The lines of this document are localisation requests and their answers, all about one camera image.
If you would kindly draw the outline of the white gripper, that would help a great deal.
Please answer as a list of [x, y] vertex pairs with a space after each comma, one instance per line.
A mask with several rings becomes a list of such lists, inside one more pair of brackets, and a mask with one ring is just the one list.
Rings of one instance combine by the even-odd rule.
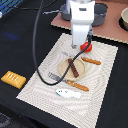
[[83, 45], [94, 21], [94, 2], [71, 2], [72, 46]]

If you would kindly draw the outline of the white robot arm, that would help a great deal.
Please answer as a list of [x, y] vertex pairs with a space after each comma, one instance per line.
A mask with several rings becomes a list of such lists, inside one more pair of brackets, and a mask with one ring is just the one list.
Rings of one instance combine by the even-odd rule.
[[83, 45], [94, 21], [95, 0], [67, 0], [71, 15], [72, 47]]

